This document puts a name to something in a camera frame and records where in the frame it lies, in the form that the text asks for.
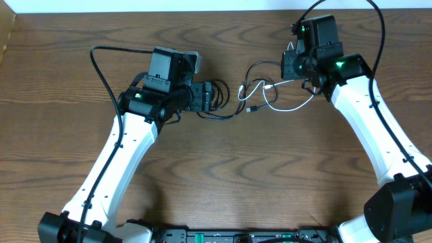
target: black cable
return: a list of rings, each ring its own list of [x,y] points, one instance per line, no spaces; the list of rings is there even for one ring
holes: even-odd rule
[[[217,97],[216,97],[215,102],[213,103],[213,107],[212,107],[211,111],[218,111],[218,110],[224,108],[228,104],[228,101],[230,101],[230,88],[228,87],[228,84],[225,81],[223,81],[222,79],[214,79],[214,80],[211,80],[210,82],[217,89]],[[226,90],[227,90],[228,95],[227,95],[227,98],[226,98],[225,102],[223,102],[223,92],[222,92],[222,89],[217,84],[217,82],[222,83],[225,86]]]
[[[90,50],[90,59],[92,61],[93,67],[96,70],[97,74],[99,75],[99,78],[102,80],[103,85],[107,89],[109,97],[111,98],[111,101],[113,102],[113,105],[114,105],[115,113],[117,115],[117,120],[119,122],[119,138],[117,139],[117,142],[114,144],[114,149],[111,152],[111,154],[109,155],[107,162],[104,164],[101,172],[99,173],[96,180],[94,181],[94,184],[93,184],[92,188],[90,189],[90,192],[88,193],[87,200],[84,201],[84,208],[82,210],[81,220],[80,220],[80,224],[78,226],[77,241],[79,243],[81,243],[84,239],[82,232],[84,229],[84,223],[86,221],[87,211],[91,205],[91,200],[92,200],[93,194],[95,193],[96,188],[99,185],[99,182],[101,181],[101,179],[103,177],[103,174],[107,171],[109,164],[113,160],[115,153],[117,152],[118,148],[121,147],[122,139],[123,139],[122,115],[120,113],[119,107],[117,106],[117,100],[114,97],[113,91],[109,87],[106,79],[102,75],[101,70],[99,69],[98,65],[96,64],[95,57],[94,57],[94,51],[96,49],[105,49],[105,50],[113,50],[113,51],[126,51],[126,52],[132,52],[132,53],[145,53],[145,54],[151,54],[152,53],[152,51],[141,51],[141,50],[127,49],[127,48],[120,48],[120,47],[106,47],[106,46],[94,46]]]
[[[304,17],[306,17],[306,15],[309,14],[310,11],[312,11],[312,9],[314,9],[316,6],[318,6],[318,4],[324,2],[325,0],[320,0],[316,3],[314,3],[314,5],[312,5],[310,8],[308,8],[305,13],[302,15],[302,17],[300,17],[297,22],[295,23],[295,29],[298,29],[298,26],[300,25],[300,23],[304,20]]]
[[[309,63],[309,67],[311,68],[311,69],[313,69],[313,52],[315,51],[315,50],[317,50],[318,49],[318,46],[314,46],[314,47],[312,47],[311,49],[310,49],[310,51],[309,51],[309,60],[308,60],[308,63]]]
[[[305,240],[302,238],[274,238],[270,240],[263,240],[259,243],[279,243],[279,242],[298,242],[298,243],[313,243],[310,240]]]
[[[174,111],[174,113],[177,115],[177,119],[175,121],[170,121],[165,123],[165,125],[171,125],[171,124],[177,124],[182,119],[182,111]]]
[[[141,72],[135,76],[130,86],[136,87],[136,85],[147,75],[148,72]]]
[[[414,169],[417,171],[417,173],[422,177],[422,179],[426,182],[428,187],[430,187],[430,189],[432,190],[431,180],[425,175],[423,170],[414,162],[412,157],[408,154],[408,152],[406,151],[406,149],[404,148],[402,143],[399,141],[398,137],[394,134],[394,132],[390,128],[389,124],[385,120],[383,114],[379,110],[379,108],[378,108],[379,103],[376,101],[375,95],[373,94],[373,79],[375,77],[375,73],[376,73],[377,68],[378,68],[378,63],[379,63],[379,60],[381,59],[381,54],[382,54],[383,48],[384,48],[385,24],[384,24],[383,14],[381,13],[381,10],[378,8],[378,6],[372,0],[367,0],[367,1],[368,1],[368,3],[370,3],[373,6],[375,11],[378,13],[379,21],[381,22],[381,44],[379,45],[378,55],[377,55],[377,58],[375,60],[375,64],[373,65],[372,74],[369,77],[369,96],[371,98],[372,106],[373,106],[375,112],[377,113],[379,119],[381,120],[381,123],[384,125],[385,129],[387,130],[387,132],[389,133],[389,135],[391,136],[393,141],[396,143],[396,145],[400,149],[400,152],[405,156],[405,160],[407,160],[407,162],[409,162],[411,164],[411,166],[414,167]]]
[[[276,65],[276,66],[278,66],[278,67],[281,66],[280,63],[276,63],[276,62],[274,62],[274,61],[259,61],[259,62],[256,62],[256,63],[252,64],[252,65],[248,68],[248,71],[246,72],[246,75],[245,75],[245,77],[244,77],[244,81],[243,81],[243,83],[242,83],[242,85],[243,85],[244,88],[243,88],[243,93],[242,93],[242,97],[241,97],[241,98],[243,98],[243,99],[246,98],[246,91],[248,90],[248,88],[250,87],[250,85],[251,85],[253,82],[256,82],[257,80],[264,80],[264,81],[267,81],[267,82],[271,83],[271,84],[273,85],[273,88],[275,89],[275,92],[276,92],[276,96],[275,96],[275,99],[274,99],[273,101],[271,101],[269,104],[266,104],[266,105],[262,105],[262,106],[260,106],[260,107],[257,107],[257,109],[261,109],[261,108],[267,107],[267,106],[273,104],[274,102],[276,102],[276,100],[277,100],[277,89],[276,89],[275,84],[274,84],[272,81],[270,81],[270,79],[260,78],[260,79],[255,79],[255,80],[253,80],[253,81],[251,81],[251,82],[248,82],[248,77],[249,77],[249,73],[250,73],[250,71],[253,69],[253,67],[256,67],[256,66],[261,65],[261,64],[271,64],[271,65]],[[225,100],[225,103],[224,103],[222,106],[220,106],[218,109],[215,109],[215,110],[212,110],[212,111],[216,111],[216,110],[220,110],[220,109],[222,109],[223,107],[225,107],[225,105],[226,105],[226,104],[228,103],[228,101],[230,100],[230,88],[229,88],[229,86],[227,85],[227,83],[226,83],[225,81],[223,81],[223,80],[215,80],[215,81],[220,81],[220,82],[221,82],[221,83],[226,87],[226,89],[227,89],[227,99]],[[201,115],[201,113],[199,113],[199,112],[197,112],[196,114],[197,114],[200,118],[203,118],[203,119],[206,119],[206,120],[211,120],[211,121],[225,121],[225,120],[228,120],[228,119],[232,119],[232,118],[234,118],[235,116],[237,116],[238,114],[240,114],[240,113],[244,110],[245,106],[246,106],[246,101],[240,101],[239,104],[238,104],[238,107],[237,107],[236,111],[235,111],[233,114],[231,114],[231,115],[216,115],[216,114],[211,113],[211,112],[203,112],[204,114],[206,114],[206,115],[208,115],[208,116],[203,116],[203,115]]]

